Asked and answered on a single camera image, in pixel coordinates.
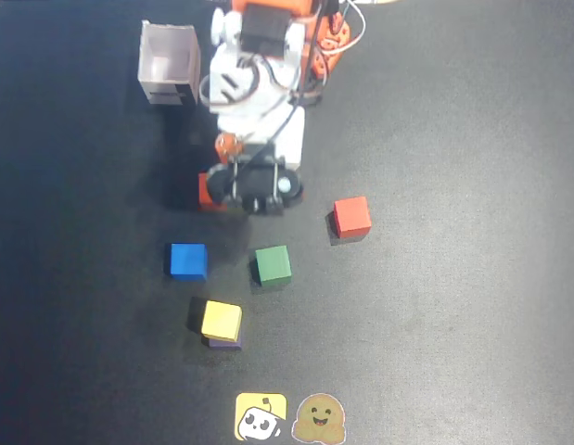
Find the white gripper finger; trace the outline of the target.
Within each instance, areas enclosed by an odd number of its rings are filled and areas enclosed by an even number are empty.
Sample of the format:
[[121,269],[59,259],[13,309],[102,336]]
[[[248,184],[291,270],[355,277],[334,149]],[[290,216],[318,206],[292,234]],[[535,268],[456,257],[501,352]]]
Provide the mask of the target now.
[[296,109],[282,132],[274,139],[274,157],[296,171],[301,164],[305,110]]

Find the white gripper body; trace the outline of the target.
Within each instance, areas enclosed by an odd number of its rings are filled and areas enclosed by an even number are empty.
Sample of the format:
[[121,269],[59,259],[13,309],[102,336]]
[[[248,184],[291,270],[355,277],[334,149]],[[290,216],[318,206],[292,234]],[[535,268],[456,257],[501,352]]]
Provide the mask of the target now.
[[210,64],[210,111],[224,132],[249,135],[253,141],[275,135],[280,143],[300,143],[305,111],[293,103],[299,86],[297,63],[220,49]]

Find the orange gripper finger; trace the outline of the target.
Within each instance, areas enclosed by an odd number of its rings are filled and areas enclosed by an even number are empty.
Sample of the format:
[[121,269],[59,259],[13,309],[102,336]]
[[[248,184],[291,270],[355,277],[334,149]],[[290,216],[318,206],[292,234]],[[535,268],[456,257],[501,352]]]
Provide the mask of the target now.
[[244,144],[234,133],[219,133],[214,143],[219,161],[225,164],[229,159],[243,153]]

